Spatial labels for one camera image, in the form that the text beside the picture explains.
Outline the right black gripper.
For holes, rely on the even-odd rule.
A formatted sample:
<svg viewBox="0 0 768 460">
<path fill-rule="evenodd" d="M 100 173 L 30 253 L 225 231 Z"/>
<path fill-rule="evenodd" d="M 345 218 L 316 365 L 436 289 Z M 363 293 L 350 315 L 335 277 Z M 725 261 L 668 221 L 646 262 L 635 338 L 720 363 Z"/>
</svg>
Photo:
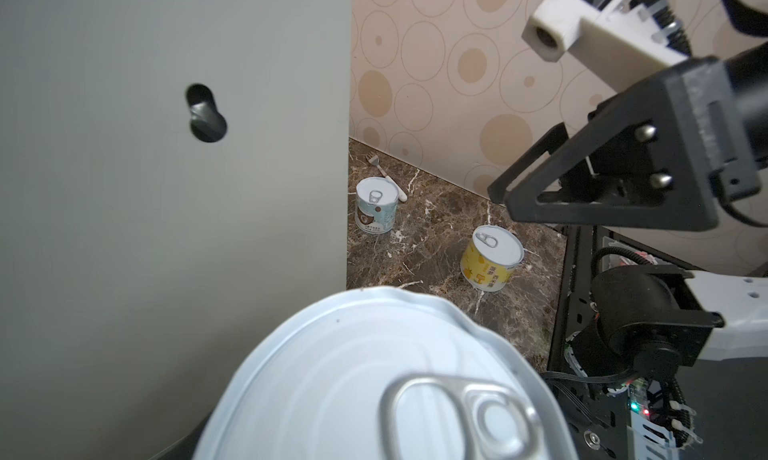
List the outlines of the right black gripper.
<svg viewBox="0 0 768 460">
<path fill-rule="evenodd" d="M 518 223 L 701 232 L 763 189 L 767 47 L 684 62 L 547 131 L 487 189 Z M 594 177 L 589 172 L 589 157 Z"/>
</svg>

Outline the yellow can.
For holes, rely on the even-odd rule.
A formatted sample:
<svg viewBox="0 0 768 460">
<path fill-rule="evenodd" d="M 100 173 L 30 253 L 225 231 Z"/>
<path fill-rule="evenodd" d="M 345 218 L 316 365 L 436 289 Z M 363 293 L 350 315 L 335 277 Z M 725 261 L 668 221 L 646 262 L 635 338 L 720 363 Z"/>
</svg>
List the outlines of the yellow can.
<svg viewBox="0 0 768 460">
<path fill-rule="evenodd" d="M 474 288 L 495 293 L 506 286 L 524 258 L 523 245 L 514 234 L 498 226 L 483 225 L 473 232 L 460 269 Z"/>
</svg>

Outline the brown orange label can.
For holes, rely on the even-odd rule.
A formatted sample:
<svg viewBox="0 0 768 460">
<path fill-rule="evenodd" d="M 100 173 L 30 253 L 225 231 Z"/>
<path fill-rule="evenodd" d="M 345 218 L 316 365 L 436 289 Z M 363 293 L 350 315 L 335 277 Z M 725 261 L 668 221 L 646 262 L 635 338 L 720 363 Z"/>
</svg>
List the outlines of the brown orange label can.
<svg viewBox="0 0 768 460">
<path fill-rule="evenodd" d="M 507 340 L 436 296 L 327 297 L 236 371 L 198 459 L 573 459 L 570 428 Z"/>
</svg>

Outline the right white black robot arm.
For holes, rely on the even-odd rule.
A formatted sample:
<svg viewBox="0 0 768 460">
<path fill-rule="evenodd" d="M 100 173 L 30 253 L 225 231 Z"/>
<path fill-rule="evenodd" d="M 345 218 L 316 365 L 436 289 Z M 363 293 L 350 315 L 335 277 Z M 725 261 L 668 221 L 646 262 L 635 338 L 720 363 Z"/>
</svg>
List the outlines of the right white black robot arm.
<svg viewBox="0 0 768 460">
<path fill-rule="evenodd" d="M 709 231 L 767 167 L 767 49 L 689 59 L 551 128 L 488 189 L 522 223 Z M 649 264 L 594 269 L 594 318 L 567 343 L 572 379 L 672 380 L 700 359 L 762 357 L 767 311 L 723 276 Z"/>
</svg>

